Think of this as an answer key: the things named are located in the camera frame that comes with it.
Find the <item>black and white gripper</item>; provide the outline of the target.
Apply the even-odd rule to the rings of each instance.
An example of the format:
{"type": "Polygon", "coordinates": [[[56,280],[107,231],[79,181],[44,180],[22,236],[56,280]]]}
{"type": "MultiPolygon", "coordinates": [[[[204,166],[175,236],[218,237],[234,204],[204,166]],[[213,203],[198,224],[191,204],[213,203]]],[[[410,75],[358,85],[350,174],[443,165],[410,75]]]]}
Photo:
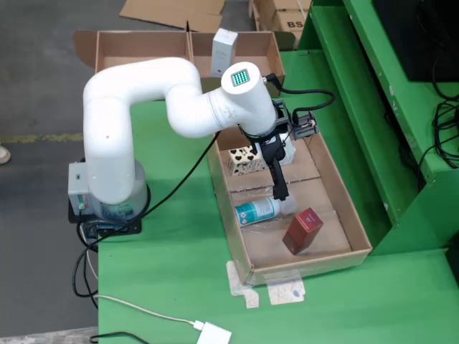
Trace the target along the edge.
{"type": "Polygon", "coordinates": [[[289,196],[288,187],[283,177],[280,162],[284,159],[285,143],[281,133],[271,133],[264,137],[247,135],[254,149],[259,153],[270,170],[273,179],[274,199],[284,201],[289,196]]]}

